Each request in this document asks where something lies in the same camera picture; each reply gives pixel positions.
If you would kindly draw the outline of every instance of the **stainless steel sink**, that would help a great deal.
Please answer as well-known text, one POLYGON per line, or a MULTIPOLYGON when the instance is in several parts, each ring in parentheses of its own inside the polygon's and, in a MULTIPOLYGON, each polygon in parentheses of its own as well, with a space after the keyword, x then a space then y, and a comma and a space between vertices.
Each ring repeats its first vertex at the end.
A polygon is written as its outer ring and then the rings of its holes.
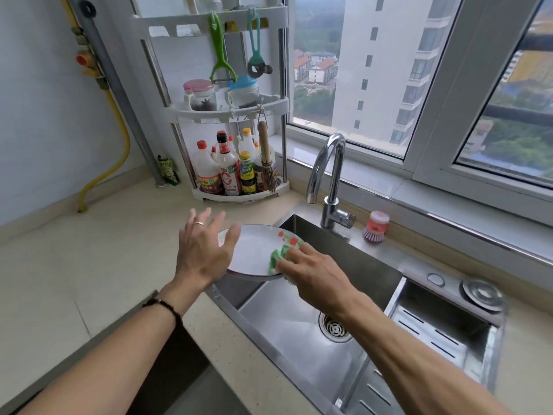
MULTIPOLYGON (((400 327, 493 390, 504 314, 489 315, 459 294, 460 279, 361 230, 320 228, 320 212, 298 205, 276 226, 334 258, 352 284, 400 327), (439 274, 442 289, 426 279, 439 274)), ((367 354, 336 321, 300 299, 286 279, 256 283, 224 276, 208 292, 324 414, 401 413, 367 354)))

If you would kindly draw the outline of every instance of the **blue lid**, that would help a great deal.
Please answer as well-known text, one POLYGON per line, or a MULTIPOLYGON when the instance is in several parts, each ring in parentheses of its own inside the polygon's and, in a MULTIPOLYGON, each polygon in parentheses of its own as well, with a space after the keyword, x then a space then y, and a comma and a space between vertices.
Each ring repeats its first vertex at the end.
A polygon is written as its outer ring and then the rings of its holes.
POLYGON ((228 88, 245 88, 245 87, 251 87, 256 83, 257 83, 257 80, 255 78, 252 78, 250 76, 239 76, 236 83, 231 81, 229 84, 227 84, 227 87, 228 88))

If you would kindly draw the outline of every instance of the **beige countertop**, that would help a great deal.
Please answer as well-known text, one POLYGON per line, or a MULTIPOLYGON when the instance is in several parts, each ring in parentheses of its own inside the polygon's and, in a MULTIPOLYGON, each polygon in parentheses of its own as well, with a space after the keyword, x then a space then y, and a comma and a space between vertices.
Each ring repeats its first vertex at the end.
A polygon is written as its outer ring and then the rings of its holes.
MULTIPOLYGON (((147 180, 86 214, 59 217, 0 245, 7 286, 0 301, 0 407, 171 279, 178 229, 191 207, 225 210, 227 226, 272 224, 300 201, 290 192, 246 204, 201 203, 182 186, 157 189, 147 180), (21 249, 25 254, 14 253, 21 249), (21 296, 29 310, 14 312, 21 296)), ((516 300, 510 305, 496 395, 517 414, 550 413, 553 319, 516 300)), ((183 320, 253 415, 318 413, 205 294, 183 320)))

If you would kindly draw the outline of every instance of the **pink scrub brush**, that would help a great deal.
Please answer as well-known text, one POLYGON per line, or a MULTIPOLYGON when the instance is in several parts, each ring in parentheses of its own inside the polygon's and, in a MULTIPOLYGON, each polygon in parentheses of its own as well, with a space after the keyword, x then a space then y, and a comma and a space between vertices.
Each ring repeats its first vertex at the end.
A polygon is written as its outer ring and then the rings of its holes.
POLYGON ((363 237, 370 242, 382 242, 384 233, 390 222, 390 216, 382 211, 373 211, 370 213, 367 227, 363 230, 363 237))

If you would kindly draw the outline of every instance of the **faucet spout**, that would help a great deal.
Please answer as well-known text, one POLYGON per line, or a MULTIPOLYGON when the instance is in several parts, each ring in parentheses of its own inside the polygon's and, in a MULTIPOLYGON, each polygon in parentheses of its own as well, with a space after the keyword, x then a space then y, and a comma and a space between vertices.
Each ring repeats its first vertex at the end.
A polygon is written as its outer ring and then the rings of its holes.
POLYGON ((317 195, 326 166, 328 165, 328 160, 330 160, 332 153, 335 153, 334 166, 332 167, 330 177, 330 189, 328 190, 328 196, 325 198, 321 219, 321 226, 324 229, 333 228, 335 222, 350 229, 355 222, 354 215, 338 209, 338 186, 340 184, 340 174, 342 173, 345 152, 346 139, 341 133, 336 132, 328 137, 326 144, 322 147, 315 160, 313 172, 309 178, 305 201, 307 203, 315 203, 317 202, 317 195))

